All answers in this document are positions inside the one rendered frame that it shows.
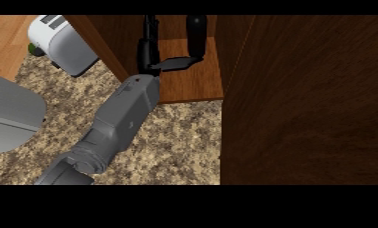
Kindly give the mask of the small green round object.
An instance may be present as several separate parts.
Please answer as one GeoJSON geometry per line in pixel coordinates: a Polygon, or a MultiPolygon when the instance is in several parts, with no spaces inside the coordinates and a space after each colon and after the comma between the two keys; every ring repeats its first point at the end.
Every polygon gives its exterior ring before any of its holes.
{"type": "Polygon", "coordinates": [[[38,47],[35,47],[32,43],[28,44],[28,52],[37,57],[44,55],[43,50],[38,47]]]}

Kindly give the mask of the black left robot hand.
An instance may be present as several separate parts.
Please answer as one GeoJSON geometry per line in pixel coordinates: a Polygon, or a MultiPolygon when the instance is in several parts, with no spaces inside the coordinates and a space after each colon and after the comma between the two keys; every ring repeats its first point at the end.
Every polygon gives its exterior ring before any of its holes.
{"type": "Polygon", "coordinates": [[[143,37],[137,43],[137,70],[140,74],[158,76],[161,72],[186,70],[204,60],[207,49],[207,16],[186,16],[187,56],[159,59],[159,21],[153,15],[143,20],[143,37]]]}

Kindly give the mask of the grey rounded appliance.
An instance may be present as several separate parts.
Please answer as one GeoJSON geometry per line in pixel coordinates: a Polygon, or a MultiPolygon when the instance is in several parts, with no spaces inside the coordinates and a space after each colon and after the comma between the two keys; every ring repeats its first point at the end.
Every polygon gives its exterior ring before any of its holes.
{"type": "Polygon", "coordinates": [[[43,97],[0,77],[0,153],[29,140],[41,127],[44,114],[43,97]]]}

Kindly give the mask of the white toaster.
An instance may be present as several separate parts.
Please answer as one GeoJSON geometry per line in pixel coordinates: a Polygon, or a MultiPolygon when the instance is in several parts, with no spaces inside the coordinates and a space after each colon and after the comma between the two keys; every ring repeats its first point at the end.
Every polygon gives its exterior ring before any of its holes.
{"type": "Polygon", "coordinates": [[[40,15],[28,27],[29,43],[38,47],[51,65],[71,77],[80,77],[99,57],[62,15],[40,15]]]}

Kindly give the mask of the open wooden cabinet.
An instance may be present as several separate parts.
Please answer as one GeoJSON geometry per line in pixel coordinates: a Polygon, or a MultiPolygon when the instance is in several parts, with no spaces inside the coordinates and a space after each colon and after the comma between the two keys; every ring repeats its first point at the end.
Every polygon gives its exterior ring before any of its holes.
{"type": "MultiPolygon", "coordinates": [[[[142,15],[65,15],[81,38],[97,54],[116,79],[124,81],[137,73],[137,41],[143,36],[142,15]]],[[[187,55],[186,16],[158,15],[159,56],[187,55]]],[[[223,98],[221,76],[215,49],[215,16],[208,17],[209,36],[204,60],[187,70],[162,72],[159,103],[209,101],[223,98]]]]}

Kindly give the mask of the dark brown cabinet door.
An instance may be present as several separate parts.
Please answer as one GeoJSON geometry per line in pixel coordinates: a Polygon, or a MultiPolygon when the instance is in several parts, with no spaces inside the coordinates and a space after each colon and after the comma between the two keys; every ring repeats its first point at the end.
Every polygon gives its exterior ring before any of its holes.
{"type": "Polygon", "coordinates": [[[224,184],[378,184],[378,16],[258,16],[221,110],[224,184]]]}

